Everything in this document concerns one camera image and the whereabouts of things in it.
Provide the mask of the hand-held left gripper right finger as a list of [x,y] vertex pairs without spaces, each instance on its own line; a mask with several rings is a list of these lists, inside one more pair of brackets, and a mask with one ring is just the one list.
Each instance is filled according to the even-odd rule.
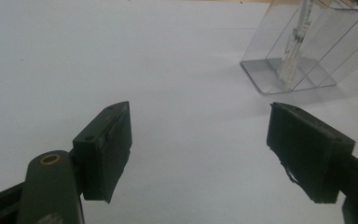
[[267,146],[312,201],[337,200],[337,168],[352,154],[354,140],[299,107],[274,102]]

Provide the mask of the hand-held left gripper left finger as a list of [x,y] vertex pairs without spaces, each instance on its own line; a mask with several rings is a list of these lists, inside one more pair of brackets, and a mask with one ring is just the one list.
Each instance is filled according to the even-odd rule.
[[72,162],[85,200],[111,202],[131,145],[129,101],[106,107],[76,136]]

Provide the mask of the clear plastic pen holder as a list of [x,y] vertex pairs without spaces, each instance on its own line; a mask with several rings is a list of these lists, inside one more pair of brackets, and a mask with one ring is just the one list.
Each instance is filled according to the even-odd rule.
[[261,94],[335,86],[358,68],[358,0],[313,0],[296,77],[290,90],[284,88],[279,70],[298,22],[299,4],[300,0],[271,0],[241,59]]

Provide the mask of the white pen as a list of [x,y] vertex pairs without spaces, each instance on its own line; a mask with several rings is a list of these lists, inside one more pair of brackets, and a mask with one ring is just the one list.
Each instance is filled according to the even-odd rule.
[[310,13],[312,11],[313,0],[300,0],[298,8],[298,22],[289,37],[284,59],[279,70],[279,78],[283,82],[286,90],[291,89],[293,80],[296,77],[296,69],[301,56],[300,47],[305,39],[305,35],[310,28]]

